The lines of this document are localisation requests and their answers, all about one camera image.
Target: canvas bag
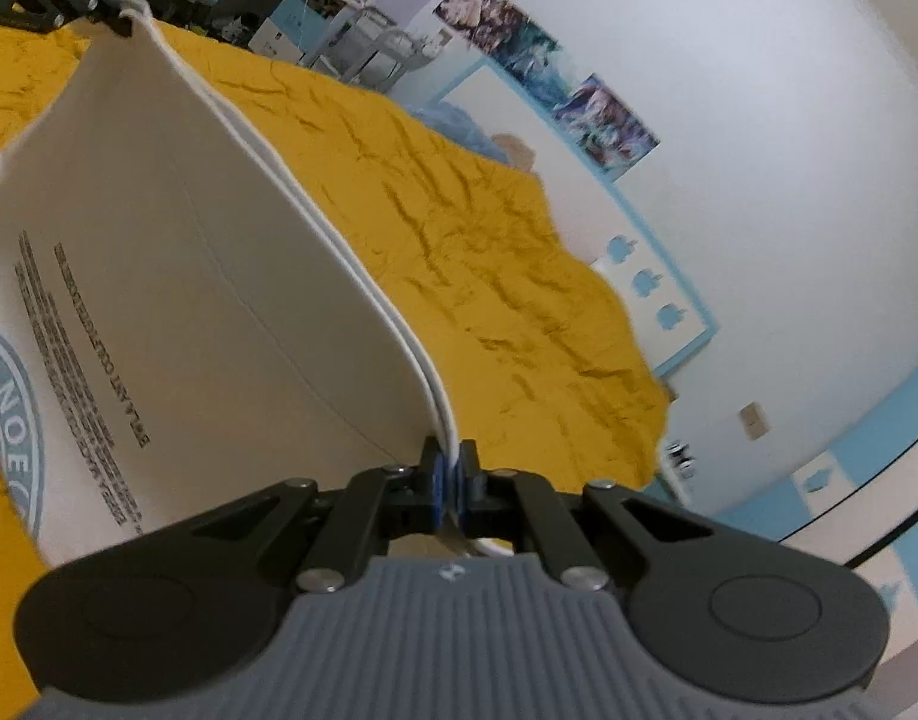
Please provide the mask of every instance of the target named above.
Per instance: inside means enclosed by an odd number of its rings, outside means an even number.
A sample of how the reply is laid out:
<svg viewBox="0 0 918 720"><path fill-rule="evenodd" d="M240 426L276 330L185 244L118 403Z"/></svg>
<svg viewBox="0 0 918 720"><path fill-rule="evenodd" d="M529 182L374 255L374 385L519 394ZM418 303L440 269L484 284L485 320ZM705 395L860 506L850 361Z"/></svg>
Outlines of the canvas bag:
<svg viewBox="0 0 918 720"><path fill-rule="evenodd" d="M273 148L128 1L0 152L0 466L50 563L456 427Z"/></svg>

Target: wall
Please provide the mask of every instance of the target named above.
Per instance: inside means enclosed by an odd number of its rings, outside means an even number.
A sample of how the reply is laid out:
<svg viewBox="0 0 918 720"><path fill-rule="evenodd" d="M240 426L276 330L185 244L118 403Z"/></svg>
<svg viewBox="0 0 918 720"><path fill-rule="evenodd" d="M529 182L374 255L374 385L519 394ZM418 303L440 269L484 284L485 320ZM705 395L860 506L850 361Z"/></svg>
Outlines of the wall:
<svg viewBox="0 0 918 720"><path fill-rule="evenodd" d="M918 365L918 67L865 0L514 1L662 139L619 186L721 324L669 428L716 511ZM394 97L434 95L475 60L458 44ZM749 442L754 400L772 430Z"/></svg>

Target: yellow blanket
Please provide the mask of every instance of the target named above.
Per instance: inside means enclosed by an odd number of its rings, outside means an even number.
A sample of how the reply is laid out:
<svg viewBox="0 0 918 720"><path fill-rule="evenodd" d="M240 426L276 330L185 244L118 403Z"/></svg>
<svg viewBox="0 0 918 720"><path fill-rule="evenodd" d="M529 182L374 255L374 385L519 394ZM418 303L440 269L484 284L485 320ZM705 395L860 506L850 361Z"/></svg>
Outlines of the yellow blanket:
<svg viewBox="0 0 918 720"><path fill-rule="evenodd" d="M163 31L273 143L404 314L485 466L538 471L562 490L595 476L649 481L667 402L619 300L562 247L535 177L448 143L378 95ZM84 48L65 31L0 29L0 148ZM23 549L0 548L13 602L35 575ZM0 645L11 653L2 632ZM17 689L1 706L27 697Z"/></svg>

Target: anime poster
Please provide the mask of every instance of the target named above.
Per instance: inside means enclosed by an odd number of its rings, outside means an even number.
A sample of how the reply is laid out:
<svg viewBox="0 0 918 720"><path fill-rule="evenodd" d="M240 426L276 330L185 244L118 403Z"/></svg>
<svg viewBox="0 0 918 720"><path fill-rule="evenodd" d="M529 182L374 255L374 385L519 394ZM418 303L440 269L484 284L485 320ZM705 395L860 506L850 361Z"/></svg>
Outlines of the anime poster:
<svg viewBox="0 0 918 720"><path fill-rule="evenodd" d="M625 103L508 0L443 0L435 14L499 64L609 180L659 144Z"/></svg>
<svg viewBox="0 0 918 720"><path fill-rule="evenodd" d="M611 179L652 151L659 140L596 76L589 76L552 118Z"/></svg>

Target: electrical outlet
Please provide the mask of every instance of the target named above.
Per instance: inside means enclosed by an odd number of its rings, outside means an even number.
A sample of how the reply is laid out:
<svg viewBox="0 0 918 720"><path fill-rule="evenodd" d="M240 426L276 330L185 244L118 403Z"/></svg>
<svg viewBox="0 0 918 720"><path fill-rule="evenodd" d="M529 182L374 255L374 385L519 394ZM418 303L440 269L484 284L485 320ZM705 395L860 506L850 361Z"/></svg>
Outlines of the electrical outlet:
<svg viewBox="0 0 918 720"><path fill-rule="evenodd" d="M751 442L761 439L769 432L769 425L765 421L763 407L758 403L750 403L742 409L739 412L739 419L742 420L742 427Z"/></svg>

